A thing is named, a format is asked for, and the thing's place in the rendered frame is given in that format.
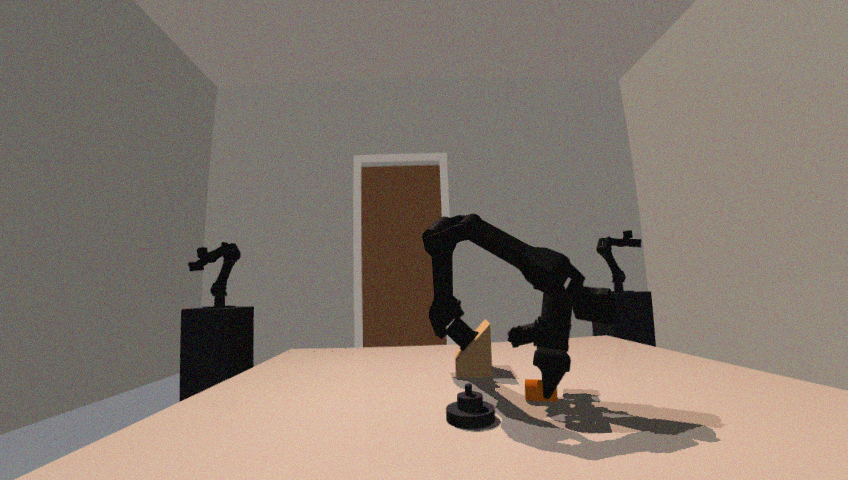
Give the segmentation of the orange-brown cylinder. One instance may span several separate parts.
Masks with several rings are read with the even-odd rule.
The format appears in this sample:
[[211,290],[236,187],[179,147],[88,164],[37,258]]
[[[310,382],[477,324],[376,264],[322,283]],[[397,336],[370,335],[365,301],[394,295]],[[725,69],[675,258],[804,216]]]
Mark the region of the orange-brown cylinder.
[[549,401],[558,402],[557,388],[550,399],[543,398],[543,383],[542,379],[526,380],[525,379],[525,400],[526,401]]

